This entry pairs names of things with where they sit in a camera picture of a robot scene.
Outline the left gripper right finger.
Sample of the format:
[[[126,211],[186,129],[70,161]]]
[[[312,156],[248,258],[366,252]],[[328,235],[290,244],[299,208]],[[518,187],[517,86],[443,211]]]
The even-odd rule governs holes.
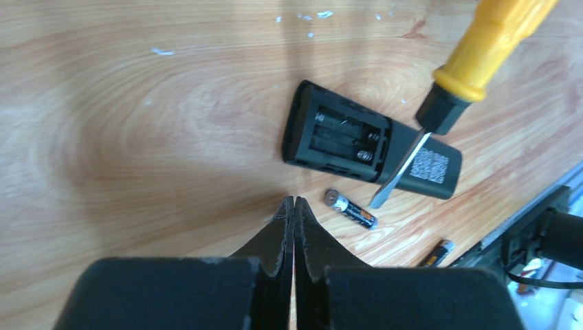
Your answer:
[[[299,329],[522,329],[507,288],[473,268],[373,267],[295,203]]]

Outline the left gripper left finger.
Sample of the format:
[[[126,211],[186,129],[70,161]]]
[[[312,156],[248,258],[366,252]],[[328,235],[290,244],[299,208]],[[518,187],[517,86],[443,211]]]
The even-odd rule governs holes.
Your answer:
[[[294,200],[227,257],[111,257],[79,277],[56,329],[286,329]]]

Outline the black AAA battery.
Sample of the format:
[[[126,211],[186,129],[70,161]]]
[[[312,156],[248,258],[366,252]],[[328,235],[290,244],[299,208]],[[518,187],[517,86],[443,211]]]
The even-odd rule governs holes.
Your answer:
[[[448,239],[441,240],[434,249],[423,259],[419,267],[434,268],[440,265],[443,260],[453,251],[455,243]]]
[[[328,190],[324,195],[324,203],[367,230],[374,230],[378,225],[378,220],[375,216],[347,199],[337,190]]]

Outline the black remote control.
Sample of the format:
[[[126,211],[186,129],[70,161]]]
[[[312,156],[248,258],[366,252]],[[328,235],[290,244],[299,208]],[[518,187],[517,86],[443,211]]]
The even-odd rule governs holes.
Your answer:
[[[417,132],[348,98],[303,80],[292,100],[282,142],[284,162],[382,185]],[[396,187],[449,199],[457,187],[461,152],[430,138]]]

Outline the yellow handled screwdriver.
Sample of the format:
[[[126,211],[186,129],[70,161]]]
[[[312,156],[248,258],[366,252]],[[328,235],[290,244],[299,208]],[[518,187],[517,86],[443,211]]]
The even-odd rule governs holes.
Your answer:
[[[369,207],[383,206],[431,135],[447,134],[471,104],[484,100],[501,65],[556,5],[554,0],[478,2],[465,34],[447,61],[433,72],[432,87],[415,115],[420,129]]]

